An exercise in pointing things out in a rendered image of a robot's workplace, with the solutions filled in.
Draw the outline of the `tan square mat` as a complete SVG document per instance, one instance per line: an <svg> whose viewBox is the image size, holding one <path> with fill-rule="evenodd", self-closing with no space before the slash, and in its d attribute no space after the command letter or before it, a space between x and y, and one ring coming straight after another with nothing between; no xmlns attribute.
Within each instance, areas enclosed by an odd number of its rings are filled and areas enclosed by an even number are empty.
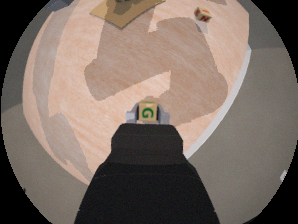
<svg viewBox="0 0 298 224"><path fill-rule="evenodd" d="M152 7L166 0L132 0L126 5L116 4L115 0L104 0L89 14L102 18L123 29L132 20Z"/></svg>

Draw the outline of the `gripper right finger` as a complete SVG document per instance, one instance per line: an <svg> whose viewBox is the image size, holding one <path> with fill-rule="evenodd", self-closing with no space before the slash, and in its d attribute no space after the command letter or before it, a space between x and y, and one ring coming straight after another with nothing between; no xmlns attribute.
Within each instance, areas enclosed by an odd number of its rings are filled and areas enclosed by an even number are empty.
<svg viewBox="0 0 298 224"><path fill-rule="evenodd" d="M162 106L157 103L157 118L156 120L158 121L159 124L166 124L169 125L169 121L170 121L170 114L168 112L165 112L164 109L162 108ZM160 121L159 121L159 117L160 117Z"/></svg>

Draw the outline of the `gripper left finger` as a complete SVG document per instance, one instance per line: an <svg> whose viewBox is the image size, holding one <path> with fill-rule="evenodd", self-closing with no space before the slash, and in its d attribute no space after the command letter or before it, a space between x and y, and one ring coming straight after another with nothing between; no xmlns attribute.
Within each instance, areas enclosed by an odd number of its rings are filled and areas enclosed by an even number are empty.
<svg viewBox="0 0 298 224"><path fill-rule="evenodd" d="M139 103L136 103L131 111L126 112L126 123L136 124L139 120Z"/></svg>

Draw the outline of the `tan wooden block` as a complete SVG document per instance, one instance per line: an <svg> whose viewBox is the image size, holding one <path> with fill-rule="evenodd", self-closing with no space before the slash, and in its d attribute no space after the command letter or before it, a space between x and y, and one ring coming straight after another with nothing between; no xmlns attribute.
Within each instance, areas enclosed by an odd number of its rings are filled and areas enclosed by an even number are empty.
<svg viewBox="0 0 298 224"><path fill-rule="evenodd" d="M140 101L139 121L153 121L157 118L157 103L155 101Z"/></svg>
<svg viewBox="0 0 298 224"><path fill-rule="evenodd" d="M194 14L197 20L206 23L212 18L210 11L200 6L197 7L197 9L194 11Z"/></svg>
<svg viewBox="0 0 298 224"><path fill-rule="evenodd" d="M120 5L126 5L130 1L132 0L115 0L116 4L120 4Z"/></svg>

